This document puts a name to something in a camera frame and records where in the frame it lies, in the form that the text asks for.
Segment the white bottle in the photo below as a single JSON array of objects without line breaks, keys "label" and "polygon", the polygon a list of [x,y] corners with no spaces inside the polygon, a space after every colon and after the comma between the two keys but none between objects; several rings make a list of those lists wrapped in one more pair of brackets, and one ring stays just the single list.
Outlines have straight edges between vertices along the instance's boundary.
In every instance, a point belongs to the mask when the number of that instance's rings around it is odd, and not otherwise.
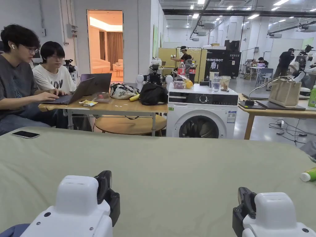
[{"label": "white bottle", "polygon": [[181,60],[181,63],[178,66],[178,74],[185,76],[185,65],[183,60]]}]

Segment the man with glasses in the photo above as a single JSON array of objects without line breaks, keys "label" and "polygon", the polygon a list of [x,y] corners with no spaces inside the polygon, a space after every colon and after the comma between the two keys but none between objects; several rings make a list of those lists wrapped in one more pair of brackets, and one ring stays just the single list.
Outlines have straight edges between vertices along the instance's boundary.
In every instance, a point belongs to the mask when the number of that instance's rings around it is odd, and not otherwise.
[{"label": "man with glasses", "polygon": [[48,41],[41,47],[43,63],[33,68],[35,83],[40,90],[58,89],[69,93],[76,90],[68,69],[63,66],[65,51],[57,43]]},{"label": "man with glasses", "polygon": [[67,128],[62,110],[41,112],[38,103],[55,100],[64,92],[38,90],[30,62],[38,52],[37,35],[22,26],[9,25],[0,34],[4,53],[0,55],[0,135],[27,126]]}]

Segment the round wooden stool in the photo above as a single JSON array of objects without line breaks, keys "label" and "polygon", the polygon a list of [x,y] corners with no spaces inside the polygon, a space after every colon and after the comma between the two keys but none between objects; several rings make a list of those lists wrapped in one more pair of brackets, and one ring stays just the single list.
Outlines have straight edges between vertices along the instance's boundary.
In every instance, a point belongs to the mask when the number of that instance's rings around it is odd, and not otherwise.
[{"label": "round wooden stool", "polygon": [[[145,135],[151,133],[153,125],[152,118],[136,118],[128,119],[125,116],[103,116],[95,121],[95,126],[102,131],[102,133],[116,133],[127,135]],[[160,132],[165,128],[167,120],[159,115],[156,115],[155,128]]]}]

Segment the plastic bottle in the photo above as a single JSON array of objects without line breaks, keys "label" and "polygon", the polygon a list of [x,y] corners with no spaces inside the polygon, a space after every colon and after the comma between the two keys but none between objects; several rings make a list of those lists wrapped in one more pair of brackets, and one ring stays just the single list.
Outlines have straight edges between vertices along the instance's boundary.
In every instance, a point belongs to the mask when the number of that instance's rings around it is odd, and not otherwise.
[{"label": "plastic bottle", "polygon": [[193,82],[193,84],[194,84],[194,78],[195,78],[195,71],[196,71],[195,61],[192,61],[192,64],[189,69],[189,79],[191,80],[191,82]]},{"label": "plastic bottle", "polygon": [[302,173],[300,178],[304,182],[316,180],[316,167]]},{"label": "plastic bottle", "polygon": [[178,66],[178,74],[185,76],[185,65],[183,60],[181,60],[181,63]]},{"label": "plastic bottle", "polygon": [[313,86],[311,95],[309,96],[308,106],[315,107],[315,103],[316,103],[316,86]]}]

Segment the air conditioner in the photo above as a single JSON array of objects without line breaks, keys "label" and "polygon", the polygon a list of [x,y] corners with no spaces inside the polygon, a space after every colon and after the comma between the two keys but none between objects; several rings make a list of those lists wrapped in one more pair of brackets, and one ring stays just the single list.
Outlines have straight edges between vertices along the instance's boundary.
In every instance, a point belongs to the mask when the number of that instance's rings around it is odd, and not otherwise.
[{"label": "air conditioner", "polygon": [[316,26],[302,26],[300,32],[316,32]]},{"label": "air conditioner", "polygon": [[206,32],[205,31],[199,31],[197,33],[198,36],[206,36]]},{"label": "air conditioner", "polygon": [[275,33],[273,33],[273,34],[270,34],[269,38],[271,38],[271,39],[279,39],[279,38],[282,38],[282,34],[275,34]]},{"label": "air conditioner", "polygon": [[204,23],[202,28],[203,29],[214,29],[215,24],[214,23]]},{"label": "air conditioner", "polygon": [[245,5],[246,2],[246,0],[221,0],[219,6],[240,6]]}]

